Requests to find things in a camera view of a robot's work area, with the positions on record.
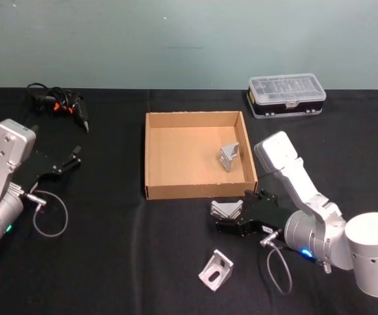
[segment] cardboard box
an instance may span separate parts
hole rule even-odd
[[[239,155],[228,173],[220,148],[238,141]],[[146,198],[244,196],[257,175],[241,112],[147,113]]]

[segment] bracket hole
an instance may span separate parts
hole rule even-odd
[[[220,273],[218,271],[214,272],[212,275],[209,276],[208,281],[212,282],[215,279],[217,279],[220,276]]]

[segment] tool box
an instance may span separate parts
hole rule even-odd
[[[247,101],[257,119],[317,115],[326,92],[311,73],[252,77]]]

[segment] black tablecloth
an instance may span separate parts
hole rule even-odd
[[[65,234],[41,237],[27,207],[0,242],[0,314],[378,314],[378,299],[358,289],[352,272],[325,275],[290,252],[293,292],[280,295],[259,236],[218,234],[210,199],[146,201],[143,187],[146,112],[241,110],[251,145],[279,130],[289,135],[316,187],[346,220],[378,211],[378,91],[328,91],[323,114],[272,120],[253,119],[241,91],[82,93],[88,135],[70,117],[25,116],[24,90],[0,89],[0,121],[38,124],[38,150],[63,158],[83,147],[79,170],[42,185],[68,206]],[[294,209],[272,176],[260,187]],[[234,270],[212,293],[198,273],[216,248]],[[274,268],[285,281],[276,259]]]

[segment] wall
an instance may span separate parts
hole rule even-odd
[[[0,0],[0,86],[378,89],[378,0]]]

